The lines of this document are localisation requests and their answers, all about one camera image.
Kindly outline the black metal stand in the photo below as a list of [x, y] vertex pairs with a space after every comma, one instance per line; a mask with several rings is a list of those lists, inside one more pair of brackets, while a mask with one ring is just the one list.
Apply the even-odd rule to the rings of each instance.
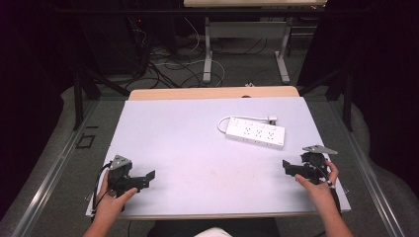
[[75, 106], [75, 124], [73, 129], [77, 130], [84, 121], [83, 96], [90, 100], [98, 101], [101, 92], [97, 84], [103, 84], [108, 88], [120, 93], [123, 96], [129, 96], [130, 91], [112, 82], [104, 75], [101, 75], [90, 68], [77, 66], [73, 69], [73, 92]]
[[351, 122], [353, 73], [354, 70], [349, 66], [335, 69], [326, 76], [316, 79], [307, 86], [298, 89], [298, 92], [301, 96], [304, 96], [322, 84], [331, 83], [325, 93], [325, 97], [328, 101], [337, 101], [340, 96], [343, 96], [342, 121], [349, 131], [353, 131]]

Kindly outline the black floor socket frame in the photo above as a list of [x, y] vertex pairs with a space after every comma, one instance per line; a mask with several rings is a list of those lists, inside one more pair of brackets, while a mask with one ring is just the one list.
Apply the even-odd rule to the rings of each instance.
[[90, 135], [90, 134], [83, 133], [82, 136], [80, 137], [80, 139], [76, 143], [76, 148], [77, 149], [89, 149], [92, 146], [95, 138], [96, 138], [95, 135]]

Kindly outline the person's dark clothed lap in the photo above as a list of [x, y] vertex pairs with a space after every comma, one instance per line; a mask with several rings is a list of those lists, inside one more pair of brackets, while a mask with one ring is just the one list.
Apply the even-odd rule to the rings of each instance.
[[274, 218], [156, 221], [147, 237], [281, 237]]

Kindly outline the person's left hand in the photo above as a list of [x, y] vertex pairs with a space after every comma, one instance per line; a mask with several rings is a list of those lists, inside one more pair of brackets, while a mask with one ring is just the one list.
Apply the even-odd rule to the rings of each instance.
[[96, 207], [94, 222], [99, 224], [113, 224], [122, 212], [124, 205], [137, 193], [137, 188], [126, 191], [117, 197], [110, 190], [108, 184], [109, 172], [106, 172], [99, 192], [99, 203]]

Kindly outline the desk with white legs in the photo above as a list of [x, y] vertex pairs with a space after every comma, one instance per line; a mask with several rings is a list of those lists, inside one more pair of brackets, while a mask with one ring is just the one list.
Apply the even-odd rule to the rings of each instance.
[[[184, 0], [184, 6], [198, 10], [226, 10], [228, 14], [238, 10], [317, 10], [328, 0]], [[277, 39], [281, 47], [275, 52], [280, 79], [286, 85], [291, 83], [284, 61], [284, 55], [291, 37], [293, 18], [283, 17], [281, 21], [221, 20], [220, 22], [205, 17], [206, 58], [203, 81], [211, 80], [212, 49], [210, 42], [219, 38], [262, 38]]]

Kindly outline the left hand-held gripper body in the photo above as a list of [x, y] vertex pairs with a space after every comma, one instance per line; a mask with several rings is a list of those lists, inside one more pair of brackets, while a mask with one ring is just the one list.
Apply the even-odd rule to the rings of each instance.
[[122, 196], [126, 191], [132, 189], [130, 181], [133, 178], [145, 177], [131, 177], [128, 173], [132, 168], [132, 162], [121, 155], [116, 155], [109, 171], [108, 185], [114, 191], [117, 197]]

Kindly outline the black computer tower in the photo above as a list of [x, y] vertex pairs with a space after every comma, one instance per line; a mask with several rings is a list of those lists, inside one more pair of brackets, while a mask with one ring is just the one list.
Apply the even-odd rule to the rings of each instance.
[[80, 23], [103, 74], [145, 74], [150, 37], [131, 19], [90, 17]]

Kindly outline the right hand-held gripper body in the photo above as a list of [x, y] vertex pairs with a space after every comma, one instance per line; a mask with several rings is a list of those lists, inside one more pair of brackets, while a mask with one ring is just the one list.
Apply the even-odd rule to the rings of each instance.
[[305, 177], [315, 185], [318, 185], [321, 179], [328, 180], [325, 154], [337, 155], [338, 152], [322, 145], [303, 147], [303, 150], [301, 161], [308, 167], [308, 174]]

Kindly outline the white power strip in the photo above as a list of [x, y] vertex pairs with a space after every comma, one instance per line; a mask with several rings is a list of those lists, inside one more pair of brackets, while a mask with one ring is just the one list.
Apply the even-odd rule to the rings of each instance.
[[225, 136], [252, 144], [282, 149], [286, 130], [281, 126], [261, 123], [245, 118], [230, 118]]

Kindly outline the person's right hand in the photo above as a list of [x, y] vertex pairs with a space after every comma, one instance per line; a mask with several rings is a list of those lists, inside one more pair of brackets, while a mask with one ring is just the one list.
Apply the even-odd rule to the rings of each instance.
[[314, 185], [308, 179], [299, 174], [294, 176], [295, 180], [308, 191], [311, 201], [317, 208], [320, 208], [321, 206], [332, 207], [335, 205], [335, 200], [332, 196], [331, 188], [336, 185], [339, 171], [337, 167], [329, 160], [326, 160], [325, 164], [330, 170], [330, 173], [328, 174], [328, 180], [325, 183]]

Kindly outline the dark curtain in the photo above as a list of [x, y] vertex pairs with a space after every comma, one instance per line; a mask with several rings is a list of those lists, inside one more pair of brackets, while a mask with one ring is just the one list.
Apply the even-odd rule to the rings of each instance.
[[41, 0], [0, 0], [0, 220], [32, 173], [71, 86]]
[[370, 131], [370, 157], [419, 198], [419, 0], [327, 0], [297, 79], [326, 76], [356, 55], [353, 103]]

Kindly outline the aluminium floor rail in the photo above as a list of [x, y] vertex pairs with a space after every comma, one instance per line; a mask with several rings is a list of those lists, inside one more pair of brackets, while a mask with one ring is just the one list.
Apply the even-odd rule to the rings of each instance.
[[354, 134], [348, 130], [347, 125], [343, 122], [343, 112], [338, 102], [329, 102], [329, 106], [337, 121], [340, 129], [345, 134], [351, 149], [355, 153], [355, 163], [372, 198], [380, 219], [389, 235], [389, 237], [405, 237], [405, 233], [394, 215], [392, 208], [385, 196], [380, 184], [377, 181], [377, 175], [362, 151], [360, 145], [356, 141]]
[[81, 124], [73, 129], [75, 104], [72, 101], [64, 103], [58, 124], [41, 157], [7, 211], [6, 217], [12, 221], [8, 237], [30, 235], [75, 149], [76, 142], [82, 136], [83, 126], [95, 112], [97, 105], [98, 101], [86, 102]]

